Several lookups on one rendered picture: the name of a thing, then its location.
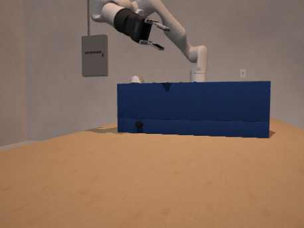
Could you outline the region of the blue control console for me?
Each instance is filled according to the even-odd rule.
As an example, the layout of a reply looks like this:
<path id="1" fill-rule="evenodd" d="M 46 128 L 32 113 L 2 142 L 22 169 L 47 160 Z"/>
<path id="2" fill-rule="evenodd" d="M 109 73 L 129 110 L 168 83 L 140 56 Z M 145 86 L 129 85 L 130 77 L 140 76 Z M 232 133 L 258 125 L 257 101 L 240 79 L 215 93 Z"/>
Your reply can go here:
<path id="1" fill-rule="evenodd" d="M 117 84 L 117 131 L 269 138 L 271 81 Z"/>

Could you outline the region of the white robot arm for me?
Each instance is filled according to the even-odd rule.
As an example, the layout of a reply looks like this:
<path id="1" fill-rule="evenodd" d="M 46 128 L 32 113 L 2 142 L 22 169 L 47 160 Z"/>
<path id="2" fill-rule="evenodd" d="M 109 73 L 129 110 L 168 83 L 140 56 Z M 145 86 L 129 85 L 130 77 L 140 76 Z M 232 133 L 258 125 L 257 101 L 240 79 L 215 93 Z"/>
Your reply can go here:
<path id="1" fill-rule="evenodd" d="M 170 31 L 164 30 L 165 35 L 181 50 L 190 62 L 196 63 L 196 66 L 190 70 L 190 82 L 206 82 L 208 67 L 207 48 L 205 46 L 192 47 L 187 42 L 185 29 L 168 12 L 160 0 L 136 0 L 134 2 L 130 0 L 91 0 L 90 16 L 97 23 L 109 24 L 108 13 L 115 6 L 128 8 L 133 12 L 141 9 L 144 11 L 144 17 L 148 17 L 156 12 L 161 17 L 162 24 L 170 28 Z"/>

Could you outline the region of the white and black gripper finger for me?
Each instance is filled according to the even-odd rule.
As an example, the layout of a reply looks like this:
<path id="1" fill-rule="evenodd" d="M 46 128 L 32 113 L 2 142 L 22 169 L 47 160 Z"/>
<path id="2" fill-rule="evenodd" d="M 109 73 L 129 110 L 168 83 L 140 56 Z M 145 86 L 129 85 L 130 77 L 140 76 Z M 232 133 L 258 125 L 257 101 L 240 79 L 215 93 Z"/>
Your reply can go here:
<path id="1" fill-rule="evenodd" d="M 144 23 L 153 24 L 153 25 L 156 25 L 160 29 L 163 29 L 163 30 L 166 30 L 166 31 L 170 31 L 170 28 L 168 28 L 168 27 L 166 27 L 166 26 L 164 26 L 162 24 L 159 24 L 158 21 L 155 21 L 155 20 L 145 19 Z"/>
<path id="2" fill-rule="evenodd" d="M 154 42 L 149 41 L 149 40 L 139 40 L 139 44 L 146 44 L 146 45 L 151 45 L 152 47 L 156 48 L 157 50 L 164 50 L 164 48 L 158 44 L 152 44 Z"/>

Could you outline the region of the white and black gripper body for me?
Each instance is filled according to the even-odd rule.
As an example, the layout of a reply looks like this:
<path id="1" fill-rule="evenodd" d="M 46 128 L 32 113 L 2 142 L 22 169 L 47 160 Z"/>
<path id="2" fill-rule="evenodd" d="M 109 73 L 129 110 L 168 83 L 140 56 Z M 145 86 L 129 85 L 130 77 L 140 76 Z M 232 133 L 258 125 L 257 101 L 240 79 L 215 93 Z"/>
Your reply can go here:
<path id="1" fill-rule="evenodd" d="M 138 16 L 140 15 L 140 16 Z M 144 11 L 136 10 L 134 13 L 128 8 L 115 6 L 108 13 L 108 22 L 118 32 L 130 36 L 133 41 L 148 40 L 152 24 L 144 23 Z"/>

